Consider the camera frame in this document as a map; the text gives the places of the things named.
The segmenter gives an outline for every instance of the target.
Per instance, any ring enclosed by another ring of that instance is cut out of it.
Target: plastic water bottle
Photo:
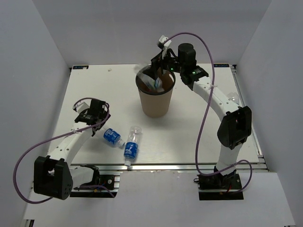
[[[123,139],[121,139],[121,136],[119,133],[114,131],[113,129],[109,128],[107,125],[103,125],[100,129],[101,136],[104,138],[104,140],[112,147],[119,147],[123,148],[125,145],[125,142]]]
[[[126,166],[130,166],[132,161],[136,158],[141,137],[142,129],[138,126],[132,126],[124,150]]]

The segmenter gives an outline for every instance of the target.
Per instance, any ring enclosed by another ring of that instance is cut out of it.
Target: white table
[[[211,76],[211,65],[200,64]],[[83,97],[95,97],[110,104],[107,125],[127,139],[129,128],[143,129],[137,164],[192,164],[195,160],[197,134],[206,102],[185,86],[179,74],[173,89],[168,113],[161,118],[147,117],[141,108],[135,84],[134,65],[89,65],[86,70],[72,70],[54,135],[71,130],[77,114],[72,105]],[[215,84],[225,93],[237,92],[230,68],[215,68]],[[200,163],[216,163],[220,153],[217,130],[220,121],[210,110],[199,147]],[[62,140],[51,143],[54,149]],[[250,136],[238,160],[258,162],[258,150]],[[100,137],[90,138],[73,160],[73,164],[123,164],[123,150],[111,148]]]

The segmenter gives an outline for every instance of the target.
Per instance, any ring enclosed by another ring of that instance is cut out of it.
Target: brown paper cup
[[[162,117],[169,110],[170,98],[173,87],[176,83],[176,76],[173,72],[166,71],[159,78],[162,80],[163,92],[150,91],[147,86],[136,76],[136,85],[139,90],[142,110],[149,117]]]

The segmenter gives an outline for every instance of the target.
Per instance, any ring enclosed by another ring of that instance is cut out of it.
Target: white bottle cap
[[[126,165],[127,167],[130,167],[131,166],[131,162],[128,161],[128,160],[125,160],[124,165]]]
[[[121,148],[121,149],[123,149],[125,146],[125,142],[123,139],[119,139],[118,144],[119,144],[119,148]]]

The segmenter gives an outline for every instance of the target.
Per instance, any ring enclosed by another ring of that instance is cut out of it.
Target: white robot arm
[[[151,59],[151,66],[143,71],[154,80],[157,79],[158,69],[169,70],[180,73],[181,80],[192,91],[208,102],[211,92],[211,80],[208,73],[196,65],[196,51],[192,44],[180,44],[178,55],[169,48],[170,42],[167,37],[162,36],[158,41],[158,47],[162,51]],[[237,162],[239,151],[247,137],[251,134],[251,110],[249,107],[240,107],[217,87],[213,88],[213,96],[210,107],[218,115],[221,125],[217,136],[221,142],[219,160],[214,171],[220,171],[234,165]],[[217,174],[222,182],[235,175],[235,167],[229,168]]]
[[[85,102],[78,103],[74,110],[79,116],[75,119],[71,130],[98,124],[106,118],[108,112],[105,111],[105,102],[100,100],[92,100],[90,106]],[[99,184],[99,171],[95,166],[84,165],[70,169],[70,165],[82,145],[104,124],[105,122],[91,130],[66,136],[46,157],[38,157],[34,165],[34,191],[65,200],[73,188],[84,183]]]

